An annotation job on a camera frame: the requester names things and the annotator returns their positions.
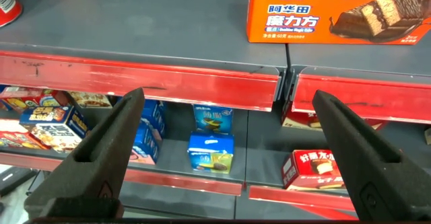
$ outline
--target snack box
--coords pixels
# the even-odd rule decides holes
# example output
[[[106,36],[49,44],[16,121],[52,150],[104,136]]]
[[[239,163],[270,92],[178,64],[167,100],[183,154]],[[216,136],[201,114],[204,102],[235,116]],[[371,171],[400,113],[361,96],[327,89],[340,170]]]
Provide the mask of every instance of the snack box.
[[[59,153],[71,152],[90,132],[73,106],[28,108],[21,115],[20,125]]]
[[[50,149],[20,125],[19,120],[0,119],[0,147]]]
[[[69,91],[70,96],[81,108],[112,108],[107,96],[86,92]]]
[[[157,100],[145,100],[141,120],[148,124],[153,132],[153,136],[161,143],[166,132],[166,125],[164,114],[159,104]]]
[[[430,0],[249,0],[250,42],[416,44]]]
[[[159,150],[159,145],[157,144],[150,127],[145,122],[139,123],[129,161],[135,163],[156,164]]]
[[[234,157],[234,137],[192,133],[187,152],[193,170],[228,174]]]
[[[193,105],[193,111],[199,131],[229,134],[232,130],[234,111],[231,108]]]
[[[386,123],[388,123],[387,120],[364,120],[375,130],[382,129]],[[286,102],[286,105],[284,106],[281,123],[286,127],[322,131],[321,123],[315,113],[293,112],[291,102]]]
[[[295,150],[281,169],[287,190],[345,188],[331,150]]]
[[[35,106],[68,106],[69,100],[62,91],[31,87],[6,87],[0,99],[21,113]]]

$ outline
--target gray shelf surface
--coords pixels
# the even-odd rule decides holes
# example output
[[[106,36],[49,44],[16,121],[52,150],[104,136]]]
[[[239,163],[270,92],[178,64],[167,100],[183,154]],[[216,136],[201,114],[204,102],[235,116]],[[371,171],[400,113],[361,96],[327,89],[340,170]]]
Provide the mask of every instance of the gray shelf surface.
[[[235,196],[123,182],[121,203],[129,208],[166,214],[233,219]]]
[[[250,44],[248,0],[19,0],[0,50],[278,75],[284,44]]]
[[[281,167],[295,149],[328,149],[322,132],[281,126],[281,107],[273,112],[248,114],[246,183],[283,187]],[[431,174],[431,146],[424,137],[424,125],[390,122],[379,133],[406,156]]]
[[[289,44],[292,66],[431,76],[431,33],[416,45]]]
[[[129,163],[129,168],[158,172],[163,174],[177,174],[195,178],[207,178],[225,182],[243,183],[245,179],[246,161],[246,138],[248,112],[246,110],[234,110],[234,122],[232,133],[235,137],[235,152],[232,169],[229,174],[217,174],[209,172],[194,171],[191,168],[187,148],[189,137],[195,129],[195,117],[193,108],[189,104],[167,103],[166,128],[167,134],[161,144],[160,155],[156,165],[141,163]],[[88,120],[90,126],[104,118],[109,110],[106,109],[81,109],[83,115]],[[0,117],[17,118],[15,112],[0,111]],[[7,153],[19,153],[34,155],[38,157],[63,159],[67,155],[57,153],[53,150],[37,150],[27,148],[0,148],[0,151]]]

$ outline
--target chocolate wafer image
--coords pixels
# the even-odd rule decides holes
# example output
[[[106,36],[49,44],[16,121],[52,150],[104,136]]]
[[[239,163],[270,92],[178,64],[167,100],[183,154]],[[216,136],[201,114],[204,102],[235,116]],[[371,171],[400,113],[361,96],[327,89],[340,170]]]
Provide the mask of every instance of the chocolate wafer image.
[[[374,0],[341,13],[335,25],[331,18],[329,30],[344,38],[390,42],[422,24],[424,7],[426,0]]]
[[[311,168],[316,174],[324,174],[333,171],[332,161],[328,159],[313,159],[310,161]]]

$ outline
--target store shelf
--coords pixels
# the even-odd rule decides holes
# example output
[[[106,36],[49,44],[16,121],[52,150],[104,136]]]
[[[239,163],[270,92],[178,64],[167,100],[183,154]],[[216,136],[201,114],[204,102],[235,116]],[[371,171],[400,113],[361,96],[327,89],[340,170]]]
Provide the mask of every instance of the store shelf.
[[[250,44],[248,0],[19,0],[0,83],[270,111],[284,44]]]
[[[123,182],[121,203],[129,208],[168,215],[233,219],[235,196]]]
[[[363,118],[431,123],[428,33],[415,46],[290,44],[298,73],[293,111],[314,112],[317,89],[349,103]]]
[[[95,125],[108,110],[82,110]],[[167,135],[156,165],[130,163],[125,180],[142,184],[171,186],[204,192],[240,195],[245,179],[246,132],[248,111],[234,111],[235,155],[229,174],[193,171],[187,155],[188,141],[195,128],[193,108],[188,104],[168,104]],[[66,154],[25,148],[0,149],[0,163],[41,170],[54,170]]]
[[[281,127],[280,112],[278,106],[271,113],[249,112],[246,163],[246,183],[250,188],[248,197],[306,207],[354,211],[346,190],[299,192],[283,189],[281,167],[293,150],[327,149],[328,145],[322,132]],[[379,133],[431,173],[431,147],[425,143],[423,125],[390,122]]]

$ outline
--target oreo box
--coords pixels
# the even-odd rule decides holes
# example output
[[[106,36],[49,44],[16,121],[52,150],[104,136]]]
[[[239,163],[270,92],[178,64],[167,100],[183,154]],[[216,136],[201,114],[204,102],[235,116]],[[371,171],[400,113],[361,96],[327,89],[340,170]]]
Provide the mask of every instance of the oreo box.
[[[152,134],[151,128],[141,122],[138,126],[133,150],[130,154],[130,162],[156,164],[159,154],[159,146]]]
[[[228,174],[234,157],[234,137],[192,133],[187,152],[194,170]]]
[[[153,136],[159,143],[161,143],[166,128],[163,111],[160,108],[159,101],[145,100],[145,105],[141,114],[141,120],[147,123],[153,132]]]
[[[73,106],[39,106],[24,110],[20,125],[59,153],[71,152],[90,132]]]
[[[232,129],[233,109],[219,106],[193,105],[197,130],[229,134]]]

